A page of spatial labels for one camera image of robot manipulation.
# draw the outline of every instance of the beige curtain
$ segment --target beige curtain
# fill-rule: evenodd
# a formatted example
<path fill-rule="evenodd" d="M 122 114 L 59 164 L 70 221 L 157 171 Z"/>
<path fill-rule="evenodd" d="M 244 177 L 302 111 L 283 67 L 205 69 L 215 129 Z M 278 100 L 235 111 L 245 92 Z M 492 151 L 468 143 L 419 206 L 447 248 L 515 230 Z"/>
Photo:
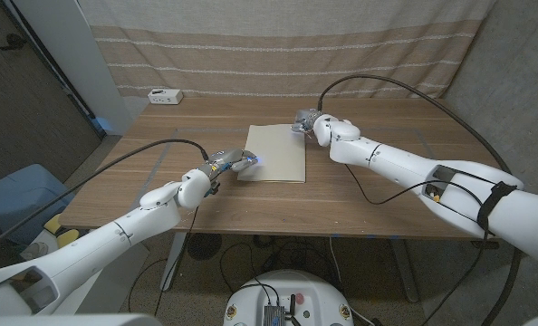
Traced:
<path fill-rule="evenodd" d="M 447 88 L 494 0 L 80 0 L 123 96 L 317 96 L 352 73 Z M 355 80 L 333 96 L 404 98 Z"/>

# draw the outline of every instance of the table leg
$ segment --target table leg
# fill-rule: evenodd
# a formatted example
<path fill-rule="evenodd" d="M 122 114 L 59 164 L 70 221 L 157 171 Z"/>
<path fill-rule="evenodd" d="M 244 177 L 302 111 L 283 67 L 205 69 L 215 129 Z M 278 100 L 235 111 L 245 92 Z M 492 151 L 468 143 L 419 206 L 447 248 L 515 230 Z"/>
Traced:
<path fill-rule="evenodd" d="M 396 257 L 396 263 L 398 265 L 399 276 L 402 279 L 402 285 L 404 286 L 404 293 L 406 299 L 415 303 L 420 301 L 418 295 L 418 287 L 414 281 L 414 274 L 412 273 L 412 266 L 408 257 L 408 251 L 406 250 L 406 242 L 404 240 L 389 240 L 394 257 Z"/>
<path fill-rule="evenodd" d="M 176 232 L 173 235 L 172 246 L 168 252 L 167 266 L 165 267 L 162 279 L 160 280 L 160 290 L 162 291 L 166 291 L 170 288 L 172 276 L 177 268 L 178 258 L 182 255 L 182 247 L 186 238 L 186 232 Z"/>

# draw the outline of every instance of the power strip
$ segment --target power strip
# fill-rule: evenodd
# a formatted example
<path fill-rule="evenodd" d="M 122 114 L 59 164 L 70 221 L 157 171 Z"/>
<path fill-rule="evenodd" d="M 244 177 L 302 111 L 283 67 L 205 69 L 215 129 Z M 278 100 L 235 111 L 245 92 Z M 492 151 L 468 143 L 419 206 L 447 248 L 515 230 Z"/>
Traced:
<path fill-rule="evenodd" d="M 179 104 L 182 100 L 182 91 L 171 89 L 154 89 L 149 93 L 152 104 Z"/>

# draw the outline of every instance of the wire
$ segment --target wire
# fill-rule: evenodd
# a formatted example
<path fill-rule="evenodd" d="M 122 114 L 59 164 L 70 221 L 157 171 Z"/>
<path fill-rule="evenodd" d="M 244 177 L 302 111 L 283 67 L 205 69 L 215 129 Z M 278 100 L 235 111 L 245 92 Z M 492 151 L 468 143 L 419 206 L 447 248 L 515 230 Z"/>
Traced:
<path fill-rule="evenodd" d="M 136 277 L 136 280 L 134 280 L 134 283 L 132 284 L 132 287 L 130 288 L 130 292 L 128 293 L 128 312 L 132 312 L 131 308 L 130 308 L 130 300 L 131 300 L 131 296 L 132 296 L 132 293 L 134 292 L 134 287 L 136 286 L 136 283 L 139 281 L 140 277 L 148 270 L 150 269 L 150 267 L 152 267 L 153 265 L 155 264 L 158 264 L 160 262 L 166 262 L 167 260 L 166 259 L 158 259 L 156 262 L 148 265 L 142 272 L 140 272 L 140 274 Z"/>
<path fill-rule="evenodd" d="M 190 231 L 192 231 L 193 229 L 193 225 L 195 224 L 195 220 L 197 219 L 197 212 L 198 212 L 198 207 L 197 209 L 195 210 L 195 215 L 193 217 L 193 222 L 190 224 L 190 228 L 188 229 L 188 232 L 187 232 L 187 235 L 190 235 Z M 175 262 L 172 264 L 172 267 L 170 268 L 170 270 L 168 271 L 168 274 L 167 274 L 167 278 L 165 280 L 168 279 L 168 277 L 170 276 L 170 272 L 172 272 L 175 268 L 175 265 L 177 264 L 178 262 L 178 258 L 183 254 L 183 252 L 185 251 L 185 247 L 186 247 L 186 244 L 187 244 L 187 241 L 185 241 L 185 243 L 182 245 L 182 248 L 180 249 L 180 253 L 178 254 L 177 256 L 177 259 L 175 259 Z M 146 272 L 152 265 L 156 264 L 156 263 L 160 263 L 160 262 L 166 262 L 167 261 L 167 258 L 164 258 L 164 259 L 158 259 L 156 262 L 148 265 L 144 271 L 140 272 L 140 274 L 136 277 L 136 280 L 134 280 L 134 283 L 132 284 L 132 287 L 130 288 L 130 292 L 128 294 L 128 312 L 132 312 L 131 308 L 130 308 L 130 300 L 131 300 L 131 297 L 132 297 L 132 292 L 134 291 L 134 286 L 136 286 L 136 282 L 139 280 L 139 278 L 144 274 L 144 272 Z M 159 295 L 159 299 L 157 300 L 157 307 L 156 309 L 154 310 L 154 316 L 156 317 L 157 315 L 157 312 L 159 311 L 159 306 L 160 306 L 160 299 L 162 299 L 162 293 L 164 291 L 160 291 L 160 295 Z"/>
<path fill-rule="evenodd" d="M 523 252 L 515 247 L 515 249 L 513 250 L 513 260 L 511 261 L 511 268 L 508 271 L 508 276 L 506 277 L 506 282 L 504 282 L 503 290 L 498 296 L 498 300 L 496 301 L 491 311 L 488 313 L 488 315 L 486 315 L 486 318 L 482 323 L 483 326 L 488 326 L 493 323 L 498 313 L 501 311 L 501 309 L 503 309 L 503 306 L 506 303 L 506 300 L 508 299 L 508 296 L 511 294 L 511 291 L 513 289 L 514 280 L 516 279 L 516 275 L 519 272 L 519 266 L 521 264 L 522 256 Z"/>
<path fill-rule="evenodd" d="M 387 198 L 387 199 L 384 199 L 380 202 L 373 202 L 371 201 L 368 196 L 366 196 L 366 193 L 363 191 L 363 188 L 361 187 L 361 184 L 360 184 L 360 181 L 358 181 L 358 179 L 356 178 L 356 176 L 353 174 L 353 172 L 351 171 L 350 167 L 347 165 L 347 164 L 344 164 L 345 167 L 348 169 L 348 171 L 350 171 L 351 173 L 351 176 L 353 177 L 354 180 L 356 180 L 356 183 L 358 184 L 358 187 L 360 187 L 360 190 L 361 190 L 361 194 L 363 195 L 364 198 L 366 198 L 366 200 L 370 203 L 370 204 L 373 204 L 373 205 L 382 205 L 382 204 L 386 204 L 388 203 L 390 200 L 396 198 L 396 197 L 399 197 L 401 195 L 404 195 L 406 194 L 407 192 L 409 192 L 410 190 L 414 189 L 415 187 L 420 187 L 420 186 L 424 186 L 424 185 L 427 185 L 427 184 L 432 184 L 432 183 L 445 183 L 445 184 L 449 184 L 449 185 L 452 185 L 452 186 L 455 186 L 455 187 L 459 187 L 461 188 L 462 190 L 466 191 L 468 193 L 468 195 L 472 196 L 472 198 L 475 199 L 475 201 L 478 203 L 478 205 L 482 206 L 483 205 L 483 202 L 470 190 L 468 190 L 467 188 L 463 187 L 463 186 L 460 186 L 458 185 L 457 183 L 454 183 L 454 182 L 450 182 L 450 181 L 443 181 L 443 180 L 428 180 L 428 181 L 423 181 L 423 182 L 420 182 L 420 183 L 417 183 L 416 185 L 412 186 L 412 187 L 408 187 L 400 192 L 398 192 L 396 195 L 390 197 L 390 198 Z"/>
<path fill-rule="evenodd" d="M 195 214 L 193 216 L 193 222 L 190 224 L 190 228 L 188 229 L 187 237 L 185 238 L 185 242 L 182 244 L 182 248 L 180 248 L 180 252 L 178 253 L 177 259 L 175 259 L 175 262 L 170 266 L 170 269 L 168 270 L 167 277 L 165 278 L 165 281 L 169 278 L 172 271 L 178 270 L 178 268 L 175 268 L 175 267 L 177 266 L 178 259 L 185 252 L 185 248 L 187 247 L 187 243 L 188 243 L 188 237 L 190 236 L 190 232 L 193 230 L 193 226 L 195 225 L 195 221 L 197 220 L 197 213 L 198 213 L 198 207 L 197 207 L 197 209 L 195 209 Z M 157 301 L 157 307 L 154 310 L 154 317 L 156 317 L 157 312 L 159 312 L 160 300 L 162 299 L 162 294 L 163 293 L 164 293 L 164 291 L 160 290 L 159 300 Z"/>
<path fill-rule="evenodd" d="M 285 248 L 287 245 L 291 245 L 291 244 L 296 244 L 296 245 L 305 245 L 305 247 L 303 248 Z M 328 269 L 328 272 L 329 272 L 329 276 L 330 276 L 330 283 L 334 284 L 334 286 L 341 292 L 341 293 L 344 293 L 344 290 L 343 290 L 343 286 L 342 284 L 338 281 L 339 280 L 339 277 L 338 275 L 336 274 L 336 269 L 335 269 L 335 265 L 331 262 L 331 260 L 325 255 L 323 254 L 322 252 L 320 252 L 319 250 L 317 250 L 315 248 L 315 246 L 313 246 L 312 244 L 307 244 L 307 243 L 303 243 L 303 242 L 300 242 L 300 241 L 289 241 L 285 244 L 283 244 L 279 250 L 277 250 L 277 252 L 275 253 L 275 255 L 277 257 L 280 256 L 281 252 L 282 251 L 292 251 L 292 252 L 295 252 L 295 251 L 299 251 L 299 250 L 304 250 L 304 251 L 310 251 L 310 252 L 313 252 L 315 253 L 318 257 L 320 257 L 324 262 L 325 262 L 325 265 L 327 266 L 327 269 Z"/>
<path fill-rule="evenodd" d="M 371 325 L 371 326 L 376 326 L 375 323 L 371 322 L 371 321 L 370 321 L 369 319 L 367 319 L 366 317 L 360 315 L 360 313 L 359 313 L 359 312 L 356 312 L 355 309 L 353 309 L 353 308 L 350 307 L 350 310 L 351 310 L 351 312 L 353 312 L 353 314 L 355 314 L 355 315 L 357 315 L 358 317 L 362 318 L 362 319 L 363 319 L 365 322 L 367 322 L 369 325 Z"/>
<path fill-rule="evenodd" d="M 482 246 L 480 247 L 480 249 L 478 250 L 478 254 L 476 255 L 476 258 L 475 260 L 472 262 L 472 264 L 470 265 L 470 268 L 468 268 L 466 270 L 466 272 L 464 273 L 464 275 L 462 275 L 462 277 L 458 280 L 458 282 L 456 282 L 456 284 L 452 287 L 452 289 L 450 289 L 450 291 L 447 293 L 447 295 L 444 296 L 444 298 L 442 298 L 442 301 L 440 301 L 440 303 L 438 304 L 438 306 L 434 309 L 434 311 L 432 311 L 428 317 L 426 318 L 426 320 L 424 322 L 422 322 L 421 326 L 424 326 L 428 323 L 428 321 L 430 320 L 430 318 L 432 318 L 432 316 L 434 316 L 434 314 L 436 314 L 436 312 L 438 311 L 438 309 L 440 309 L 440 307 L 442 307 L 442 305 L 448 300 L 448 298 L 450 297 L 450 295 L 458 288 L 458 286 L 460 286 L 460 284 L 462 284 L 462 282 L 468 277 L 468 275 L 470 275 L 472 273 L 472 271 L 475 269 L 476 265 L 478 264 L 478 261 L 480 260 L 480 257 L 483 255 L 483 251 L 485 250 L 485 243 L 486 243 L 486 239 L 488 238 L 488 227 L 485 228 L 485 235 L 483 236 L 483 241 L 482 241 Z"/>
<path fill-rule="evenodd" d="M 331 244 L 331 237 L 330 237 L 330 250 L 331 250 L 331 257 L 333 257 L 333 262 L 335 263 L 335 269 L 338 272 L 338 280 L 341 284 L 341 275 L 340 275 L 340 267 L 338 266 L 338 260 L 335 259 L 335 253 L 333 252 L 333 244 Z"/>
<path fill-rule="evenodd" d="M 229 284 L 229 281 L 226 279 L 225 272 L 223 271 L 223 258 L 225 258 L 225 254 L 228 253 L 229 250 L 235 248 L 238 245 L 244 245 L 247 248 L 249 248 L 249 257 L 250 257 L 250 262 L 251 262 L 251 271 L 253 272 L 253 278 L 257 281 L 257 283 L 259 283 L 259 285 L 261 285 L 261 287 L 263 287 L 263 290 L 265 291 L 265 294 L 267 295 L 267 301 L 269 305 L 271 305 L 271 298 L 269 297 L 269 292 L 267 291 L 267 289 L 265 289 L 264 285 L 261 282 L 259 282 L 259 280 L 257 280 L 257 276 L 256 276 L 257 272 L 255 271 L 255 268 L 253 267 L 253 249 L 251 248 L 251 245 L 246 244 L 246 243 L 233 244 L 223 252 L 223 254 L 221 255 L 221 259 L 218 261 L 219 269 L 221 270 L 221 276 L 223 277 L 223 281 L 225 281 L 225 284 L 229 288 L 229 291 L 231 291 L 232 294 L 235 293 L 235 291 L 233 291 L 233 288 L 231 287 L 231 284 Z M 277 306 L 279 306 L 279 296 L 277 296 Z"/>
<path fill-rule="evenodd" d="M 46 210 L 47 208 L 49 208 L 50 206 L 52 206 L 53 204 L 55 204 L 56 202 L 58 202 L 60 199 L 68 196 L 69 194 L 71 194 L 72 191 L 76 190 L 77 188 L 83 186 L 86 182 L 92 180 L 93 178 L 95 178 L 96 176 L 98 176 L 100 173 L 104 172 L 105 170 L 107 170 L 108 168 L 111 168 L 112 166 L 114 166 L 115 164 L 117 163 L 120 163 L 122 160 L 126 159 L 126 158 L 129 158 L 135 154 L 138 154 L 140 153 L 141 151 L 143 150 L 146 150 L 146 149 L 150 149 L 152 147 L 155 147 L 157 145 L 160 145 L 160 144 L 165 144 L 165 143 L 173 143 L 173 142 L 177 142 L 177 143 L 185 143 L 185 144 L 189 144 L 189 145 L 192 145 L 196 148 L 198 148 L 201 152 L 201 155 L 203 156 L 203 160 L 204 161 L 208 161 L 208 155 L 207 155 L 207 152 L 205 151 L 205 149 L 203 149 L 200 145 L 198 145 L 196 142 L 194 141 L 190 141 L 190 140 L 186 140 L 186 139 L 162 139 L 162 140 L 158 140 L 158 141 L 155 141 L 155 142 L 152 142 L 148 145 L 145 145 L 141 148 L 138 148 L 138 149 L 134 149 L 132 150 L 130 153 L 128 154 L 125 154 L 125 155 L 122 155 L 121 157 L 119 158 L 116 158 L 114 159 L 112 162 L 106 164 L 105 166 L 97 169 L 94 173 L 92 173 L 90 176 L 88 176 L 87 178 L 85 178 L 84 180 L 80 181 L 77 185 L 75 185 L 74 187 L 71 187 L 70 189 L 66 190 L 65 192 L 63 192 L 61 195 L 59 195 L 58 197 L 56 197 L 55 199 L 53 199 L 52 201 L 50 201 L 49 203 L 47 203 L 46 205 L 40 207 L 39 209 L 35 210 L 35 212 L 31 213 L 28 217 L 24 218 L 23 220 L 21 220 L 20 222 L 16 223 L 15 225 L 13 225 L 12 227 L 10 227 L 8 230 L 6 230 L 5 232 L 3 232 L 2 234 L 0 234 L 0 242 L 2 242 L 4 239 L 6 239 L 12 232 L 14 232 L 15 230 L 17 230 L 18 228 L 20 228 L 21 226 L 23 226 L 24 224 L 26 224 L 27 222 L 29 222 L 30 220 L 32 220 L 34 217 L 38 216 L 40 213 L 42 213 L 44 210 Z"/>
<path fill-rule="evenodd" d="M 275 295 L 277 296 L 277 298 L 279 298 L 279 293 L 277 293 L 277 290 L 275 290 L 275 288 L 269 284 L 266 284 L 266 283 L 255 283 L 255 284 L 248 284 L 248 285 L 243 285 L 239 288 L 239 290 L 235 291 L 235 293 L 243 290 L 243 289 L 246 289 L 246 288 L 249 288 L 249 287 L 254 287 L 254 286 L 266 286 L 268 288 L 270 288 L 271 290 L 273 290 L 273 292 L 275 292 Z"/>

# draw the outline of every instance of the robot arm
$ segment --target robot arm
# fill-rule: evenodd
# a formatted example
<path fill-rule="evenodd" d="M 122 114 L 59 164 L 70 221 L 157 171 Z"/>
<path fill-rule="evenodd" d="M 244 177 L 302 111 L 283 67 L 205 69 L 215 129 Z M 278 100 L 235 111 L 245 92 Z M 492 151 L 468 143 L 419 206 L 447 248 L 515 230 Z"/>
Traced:
<path fill-rule="evenodd" d="M 481 205 L 460 187 L 440 181 L 469 189 L 481 203 L 497 190 L 500 182 L 516 186 L 491 211 L 488 229 L 538 260 L 538 196 L 524 192 L 523 182 L 516 177 L 480 163 L 422 158 L 364 138 L 349 121 L 321 115 L 317 110 L 299 111 L 292 129 L 313 130 L 321 146 L 330 146 L 332 160 L 369 168 L 402 187 L 436 180 L 414 187 L 411 192 L 438 217 L 476 237 L 485 233 L 478 224 Z"/>
<path fill-rule="evenodd" d="M 133 245 L 180 222 L 178 206 L 197 208 L 215 194 L 216 178 L 257 163 L 253 153 L 230 149 L 212 155 L 181 182 L 148 192 L 140 207 L 43 257 L 0 269 L 0 315 L 51 314 L 75 289 Z"/>

